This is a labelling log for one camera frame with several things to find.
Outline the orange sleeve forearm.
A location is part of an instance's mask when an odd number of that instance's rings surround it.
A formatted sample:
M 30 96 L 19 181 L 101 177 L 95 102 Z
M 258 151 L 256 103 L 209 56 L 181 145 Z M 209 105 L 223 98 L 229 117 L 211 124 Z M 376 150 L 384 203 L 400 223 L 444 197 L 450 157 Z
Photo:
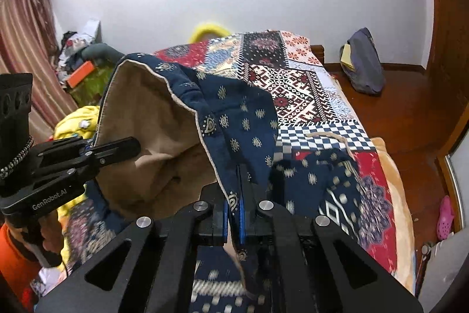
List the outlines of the orange sleeve forearm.
M 36 257 L 14 239 L 7 224 L 1 226 L 1 274 L 28 312 L 37 299 L 31 283 L 41 269 Z

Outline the left hand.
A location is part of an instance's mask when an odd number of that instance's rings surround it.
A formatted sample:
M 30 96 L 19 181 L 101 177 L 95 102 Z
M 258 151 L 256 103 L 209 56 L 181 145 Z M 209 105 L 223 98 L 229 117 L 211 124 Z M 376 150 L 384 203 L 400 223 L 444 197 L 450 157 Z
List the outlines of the left hand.
M 43 238 L 42 249 L 46 253 L 60 255 L 61 250 L 64 248 L 64 236 L 57 210 L 39 218 L 38 222 L 40 224 L 40 234 Z

